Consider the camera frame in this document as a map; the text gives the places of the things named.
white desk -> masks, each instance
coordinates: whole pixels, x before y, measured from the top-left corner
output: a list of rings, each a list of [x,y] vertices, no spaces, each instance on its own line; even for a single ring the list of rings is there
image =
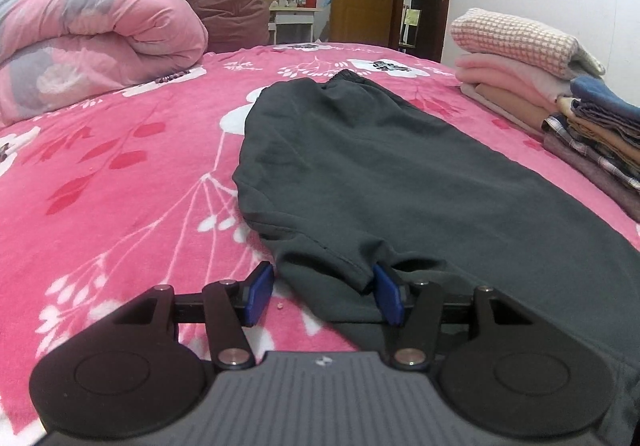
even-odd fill
[[[316,14],[321,12],[319,8],[306,8],[306,7],[270,7],[273,14],[274,21],[270,23],[269,30],[273,32],[273,44],[279,43],[304,43],[315,41],[314,38],[314,21]],[[292,38],[292,32],[290,28],[284,28],[282,26],[295,26],[296,39]],[[284,31],[287,31],[288,36],[280,36],[280,38],[287,38],[285,41],[278,40],[278,26],[281,26],[281,33],[284,35]]]

dark door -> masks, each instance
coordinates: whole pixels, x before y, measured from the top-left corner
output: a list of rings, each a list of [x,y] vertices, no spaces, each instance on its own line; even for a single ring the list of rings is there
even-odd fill
[[[415,37],[415,27],[409,28],[409,43],[415,39],[415,49],[408,49],[408,53],[425,60],[440,61],[442,47],[439,45],[440,9],[442,0],[412,0],[412,9],[419,9],[420,25]]]

stack of folded clothes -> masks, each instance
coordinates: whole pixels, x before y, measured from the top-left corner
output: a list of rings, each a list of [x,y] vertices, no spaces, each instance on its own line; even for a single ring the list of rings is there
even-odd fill
[[[572,95],[569,80],[605,73],[574,36],[519,16],[470,9],[451,36],[471,53],[456,60],[462,92],[534,134]]]
[[[544,147],[640,222],[640,108],[590,76],[572,80],[571,92],[543,123]]]

black circular joint cover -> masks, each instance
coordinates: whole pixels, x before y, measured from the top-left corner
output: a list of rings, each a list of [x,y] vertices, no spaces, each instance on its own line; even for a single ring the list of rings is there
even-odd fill
[[[501,347],[480,337],[450,353],[440,387],[466,420],[500,435],[535,440],[583,431],[609,409],[611,374],[589,349],[570,338],[565,344]]]
[[[30,394],[45,428],[84,438],[135,437],[171,424],[202,396],[202,362],[184,346],[105,348],[70,356],[60,347],[38,363]]]

checkered sweater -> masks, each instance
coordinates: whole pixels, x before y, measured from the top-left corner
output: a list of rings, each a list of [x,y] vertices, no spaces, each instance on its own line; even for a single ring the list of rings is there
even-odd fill
[[[566,80],[585,71],[594,76],[605,73],[575,36],[519,16],[469,9],[453,21],[451,36],[466,51],[513,58]]]

